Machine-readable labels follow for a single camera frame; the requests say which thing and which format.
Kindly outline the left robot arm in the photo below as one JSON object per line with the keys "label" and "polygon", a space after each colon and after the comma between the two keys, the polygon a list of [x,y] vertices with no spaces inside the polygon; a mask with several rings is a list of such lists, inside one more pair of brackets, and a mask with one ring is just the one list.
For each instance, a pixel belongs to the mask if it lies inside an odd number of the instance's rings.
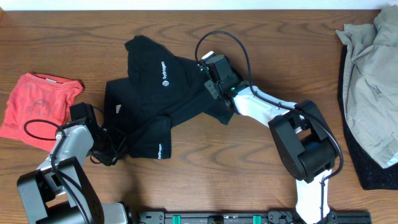
{"label": "left robot arm", "polygon": [[56,127],[49,156],[19,177],[17,189],[29,223],[134,223],[124,203],[100,201],[83,170],[87,157],[113,165],[124,143],[97,123],[95,110],[86,103],[71,106],[72,120]]}

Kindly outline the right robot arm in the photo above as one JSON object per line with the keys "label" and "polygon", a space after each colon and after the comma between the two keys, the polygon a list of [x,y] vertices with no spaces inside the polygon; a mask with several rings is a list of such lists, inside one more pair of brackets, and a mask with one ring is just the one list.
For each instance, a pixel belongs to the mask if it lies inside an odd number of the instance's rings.
{"label": "right robot arm", "polygon": [[295,223],[336,223],[328,206],[328,181],[342,166],[342,151],[312,101],[294,103],[262,92],[244,81],[225,55],[210,51],[198,61],[208,75],[205,86],[213,98],[237,114],[269,128],[279,157],[296,180]]}

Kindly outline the black polo shirt white logo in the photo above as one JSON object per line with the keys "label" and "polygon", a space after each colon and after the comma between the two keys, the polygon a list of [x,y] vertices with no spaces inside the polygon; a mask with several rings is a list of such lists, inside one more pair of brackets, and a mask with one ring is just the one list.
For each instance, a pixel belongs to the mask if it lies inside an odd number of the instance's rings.
{"label": "black polo shirt white logo", "polygon": [[212,97],[198,63],[175,56],[144,35],[125,43],[127,78],[108,81],[104,127],[113,129],[120,157],[168,159],[174,126],[205,113],[227,125],[233,110]]}

